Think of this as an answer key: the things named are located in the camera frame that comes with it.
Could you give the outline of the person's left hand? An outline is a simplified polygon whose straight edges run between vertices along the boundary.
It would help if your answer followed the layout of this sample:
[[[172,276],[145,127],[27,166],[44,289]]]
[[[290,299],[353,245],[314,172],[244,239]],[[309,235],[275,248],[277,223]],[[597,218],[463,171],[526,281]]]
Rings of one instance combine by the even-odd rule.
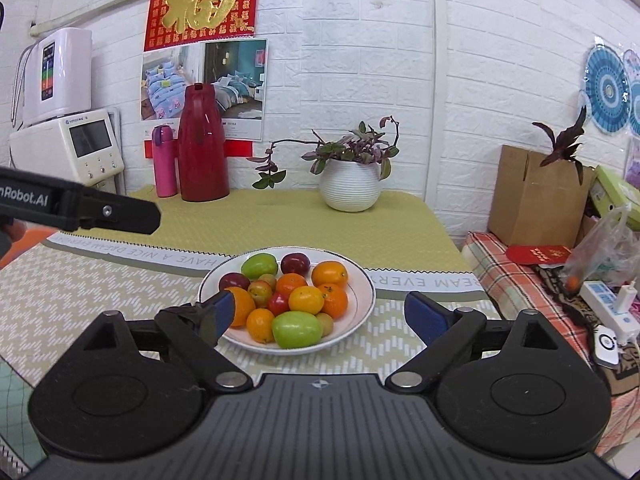
[[[1,222],[1,229],[9,235],[12,242],[17,242],[26,233],[26,224],[20,220],[6,219]]]

